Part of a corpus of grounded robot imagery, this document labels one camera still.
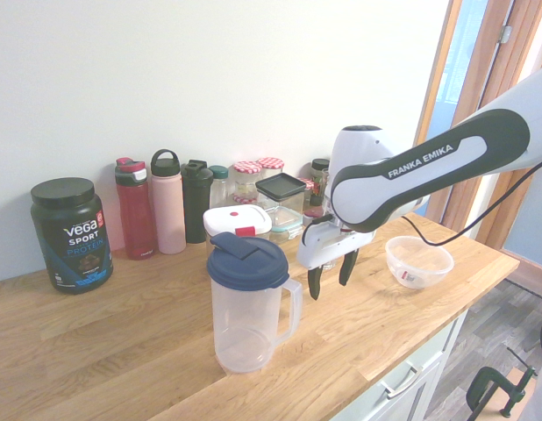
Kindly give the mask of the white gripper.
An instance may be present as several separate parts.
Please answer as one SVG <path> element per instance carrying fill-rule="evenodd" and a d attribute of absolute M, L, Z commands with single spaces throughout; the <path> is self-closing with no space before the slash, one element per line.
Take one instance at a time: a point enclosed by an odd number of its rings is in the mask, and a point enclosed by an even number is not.
<path fill-rule="evenodd" d="M 321 266 L 344 255 L 339 270 L 339 284 L 346 286 L 358 259 L 359 249 L 369 244 L 375 231 L 362 233 L 343 228 L 334 215 L 315 218 L 303 232 L 296 259 L 308 271 L 310 296 L 318 300 Z"/>

